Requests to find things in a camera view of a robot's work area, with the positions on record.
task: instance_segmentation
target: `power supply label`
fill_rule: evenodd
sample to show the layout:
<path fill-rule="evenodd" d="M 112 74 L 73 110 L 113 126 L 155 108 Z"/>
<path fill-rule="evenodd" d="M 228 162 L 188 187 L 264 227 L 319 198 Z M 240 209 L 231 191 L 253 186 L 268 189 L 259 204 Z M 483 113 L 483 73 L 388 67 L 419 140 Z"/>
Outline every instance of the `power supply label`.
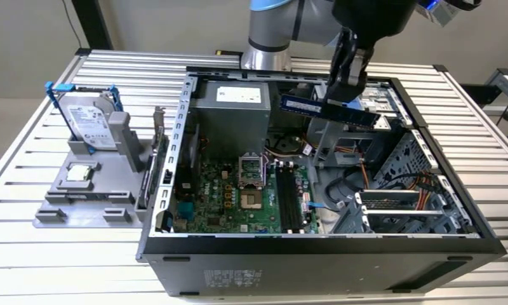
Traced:
<path fill-rule="evenodd" d="M 261 89 L 249 87 L 219 87 L 217 102 L 261 103 Z"/>

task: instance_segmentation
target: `metal bracket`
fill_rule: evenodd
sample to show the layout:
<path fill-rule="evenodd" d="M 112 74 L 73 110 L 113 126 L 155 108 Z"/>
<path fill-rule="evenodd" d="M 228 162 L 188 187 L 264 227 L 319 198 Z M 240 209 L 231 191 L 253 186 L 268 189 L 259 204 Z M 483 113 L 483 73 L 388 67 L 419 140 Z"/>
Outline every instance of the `metal bracket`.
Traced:
<path fill-rule="evenodd" d="M 496 85 L 459 84 L 480 107 L 491 104 L 503 92 Z"/>

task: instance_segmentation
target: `motherboard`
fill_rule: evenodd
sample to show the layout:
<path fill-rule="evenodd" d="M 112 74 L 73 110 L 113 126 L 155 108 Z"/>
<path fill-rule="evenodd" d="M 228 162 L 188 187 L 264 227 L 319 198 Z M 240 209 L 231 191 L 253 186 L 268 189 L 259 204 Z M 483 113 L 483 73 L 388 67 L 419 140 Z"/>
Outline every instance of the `motherboard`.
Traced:
<path fill-rule="evenodd" d="M 293 185 L 280 179 L 279 164 L 205 162 L 200 166 L 199 192 L 192 201 L 177 204 L 173 228 L 188 233 L 280 234 L 289 219 L 301 233 L 317 233 L 316 211 L 308 207 L 311 186 L 304 166 L 287 168 Z M 261 184 L 244 183 L 260 180 Z"/>

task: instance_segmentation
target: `ram slot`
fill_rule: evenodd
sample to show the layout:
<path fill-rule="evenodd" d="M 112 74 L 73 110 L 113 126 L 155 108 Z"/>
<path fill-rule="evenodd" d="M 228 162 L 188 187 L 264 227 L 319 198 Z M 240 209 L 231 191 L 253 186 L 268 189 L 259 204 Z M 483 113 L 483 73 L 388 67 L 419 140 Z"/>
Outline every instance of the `ram slot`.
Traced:
<path fill-rule="evenodd" d="M 293 167 L 276 168 L 280 226 L 283 233 L 299 233 L 301 229 L 300 205 L 296 194 Z"/>

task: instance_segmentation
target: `blue led light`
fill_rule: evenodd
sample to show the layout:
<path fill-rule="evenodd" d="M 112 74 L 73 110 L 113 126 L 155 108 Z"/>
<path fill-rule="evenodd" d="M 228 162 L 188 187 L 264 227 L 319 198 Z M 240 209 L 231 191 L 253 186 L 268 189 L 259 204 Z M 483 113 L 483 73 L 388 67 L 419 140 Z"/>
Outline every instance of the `blue led light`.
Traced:
<path fill-rule="evenodd" d="M 433 2 L 427 6 L 427 10 L 431 11 L 431 9 L 435 7 L 435 5 L 439 3 L 439 0 L 433 0 Z"/>

